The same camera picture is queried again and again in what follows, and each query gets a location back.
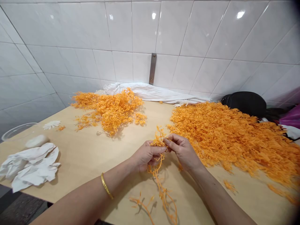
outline floor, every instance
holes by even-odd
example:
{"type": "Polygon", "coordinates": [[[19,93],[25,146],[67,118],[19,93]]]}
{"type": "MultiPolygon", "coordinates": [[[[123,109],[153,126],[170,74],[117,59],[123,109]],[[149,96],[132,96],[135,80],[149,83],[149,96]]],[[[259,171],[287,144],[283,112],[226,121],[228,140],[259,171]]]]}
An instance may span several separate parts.
{"type": "MultiPolygon", "coordinates": [[[[0,224],[27,225],[47,209],[47,202],[23,194],[12,193],[8,187],[0,185],[0,224]]],[[[111,225],[97,221],[95,225],[111,225]]]]}

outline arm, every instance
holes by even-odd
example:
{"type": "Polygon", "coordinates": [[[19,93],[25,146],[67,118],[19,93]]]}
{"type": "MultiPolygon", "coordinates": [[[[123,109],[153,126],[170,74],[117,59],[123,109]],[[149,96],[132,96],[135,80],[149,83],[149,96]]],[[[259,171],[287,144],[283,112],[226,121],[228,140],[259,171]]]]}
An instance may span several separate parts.
{"type": "Polygon", "coordinates": [[[256,224],[208,172],[186,138],[170,134],[168,139],[165,138],[164,142],[176,153],[183,169],[189,172],[203,192],[218,225],[256,224]]]}
{"type": "MultiPolygon", "coordinates": [[[[151,147],[150,143],[146,141],[129,159],[104,173],[104,181],[113,196],[117,187],[130,174],[145,171],[148,164],[158,163],[154,159],[158,159],[166,147],[151,147]]],[[[94,224],[110,201],[99,176],[68,193],[31,224],[94,224]]]]}

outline clear plastic container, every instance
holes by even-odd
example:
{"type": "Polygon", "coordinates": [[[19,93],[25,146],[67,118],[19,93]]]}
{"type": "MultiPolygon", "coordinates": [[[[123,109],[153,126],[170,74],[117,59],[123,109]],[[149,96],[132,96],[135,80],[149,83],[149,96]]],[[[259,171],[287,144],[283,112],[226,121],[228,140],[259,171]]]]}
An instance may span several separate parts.
{"type": "Polygon", "coordinates": [[[24,144],[34,136],[38,136],[40,131],[41,128],[37,125],[37,123],[26,123],[10,129],[2,135],[1,139],[5,142],[18,142],[20,144],[24,144]]]}

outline orange flower pile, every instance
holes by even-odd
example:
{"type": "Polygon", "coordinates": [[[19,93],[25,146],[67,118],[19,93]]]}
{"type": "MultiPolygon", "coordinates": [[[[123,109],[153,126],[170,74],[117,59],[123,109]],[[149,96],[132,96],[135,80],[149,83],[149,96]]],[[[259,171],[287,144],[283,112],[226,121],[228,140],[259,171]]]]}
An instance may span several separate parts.
{"type": "MultiPolygon", "coordinates": [[[[156,128],[157,128],[157,131],[159,132],[159,136],[157,135],[157,132],[155,132],[155,139],[151,143],[151,146],[161,146],[161,147],[166,146],[166,144],[163,142],[163,138],[165,137],[166,134],[163,132],[163,129],[160,129],[160,127],[156,126],[156,128]]],[[[159,161],[159,164],[155,167],[148,165],[147,171],[148,171],[148,173],[151,173],[153,175],[153,177],[155,177],[156,184],[158,187],[159,197],[162,200],[162,205],[163,205],[164,211],[166,212],[171,223],[174,225],[177,225],[178,218],[177,218],[176,204],[175,204],[174,200],[171,198],[171,196],[169,195],[169,191],[163,187],[163,185],[160,182],[160,179],[158,178],[158,171],[159,171],[160,167],[162,166],[162,162],[164,159],[165,159],[164,154],[160,154],[160,158],[157,160],[157,161],[159,161]],[[175,214],[170,213],[171,205],[167,202],[167,197],[169,197],[170,200],[172,201],[172,203],[174,204],[175,214]]],[[[148,211],[147,207],[139,199],[130,198],[130,200],[136,202],[137,205],[139,205],[139,204],[142,205],[146,209],[146,211],[151,219],[151,222],[154,225],[153,220],[150,215],[150,212],[148,211]]]]}
{"type": "Polygon", "coordinates": [[[78,92],[72,100],[76,101],[71,104],[75,108],[94,110],[76,117],[77,131],[85,127],[95,127],[101,122],[103,130],[112,137],[120,127],[132,123],[134,118],[135,124],[141,126],[146,124],[147,116],[136,112],[144,102],[140,97],[135,96],[129,87],[116,95],[78,92]]]}
{"type": "Polygon", "coordinates": [[[224,180],[224,185],[225,187],[230,190],[232,193],[236,193],[237,190],[235,189],[234,185],[232,184],[232,182],[228,182],[227,180],[224,180]]]}
{"type": "Polygon", "coordinates": [[[175,108],[170,120],[168,129],[186,137],[206,167],[232,173],[235,165],[255,178],[261,170],[286,188],[299,185],[300,147],[276,124],[209,102],[175,108]]]}
{"type": "Polygon", "coordinates": [[[65,126],[59,125],[59,126],[56,128],[56,131],[62,131],[64,128],[66,128],[66,127],[65,127],[65,126]]]}

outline hand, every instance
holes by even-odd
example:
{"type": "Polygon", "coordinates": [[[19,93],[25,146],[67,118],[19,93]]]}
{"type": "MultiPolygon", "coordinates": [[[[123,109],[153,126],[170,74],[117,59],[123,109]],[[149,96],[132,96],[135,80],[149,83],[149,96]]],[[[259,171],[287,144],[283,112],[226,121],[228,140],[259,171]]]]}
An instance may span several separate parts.
{"type": "Polygon", "coordinates": [[[177,134],[170,134],[163,141],[173,150],[183,169],[190,172],[194,169],[205,169],[188,139],[177,134]]]}
{"type": "Polygon", "coordinates": [[[160,154],[163,153],[167,147],[150,146],[152,141],[145,141],[145,143],[130,157],[130,160],[135,165],[139,172],[144,172],[148,165],[156,166],[159,161],[160,154]]]}

